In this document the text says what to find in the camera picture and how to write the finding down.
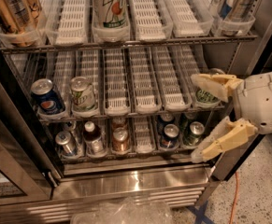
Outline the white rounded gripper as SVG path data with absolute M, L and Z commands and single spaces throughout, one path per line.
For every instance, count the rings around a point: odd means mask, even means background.
M 209 161 L 223 152 L 240 147 L 258 132 L 272 133 L 272 72 L 244 80 L 236 75 L 193 74 L 191 81 L 226 103 L 233 94 L 238 119 L 222 119 L 192 152 L 193 163 Z

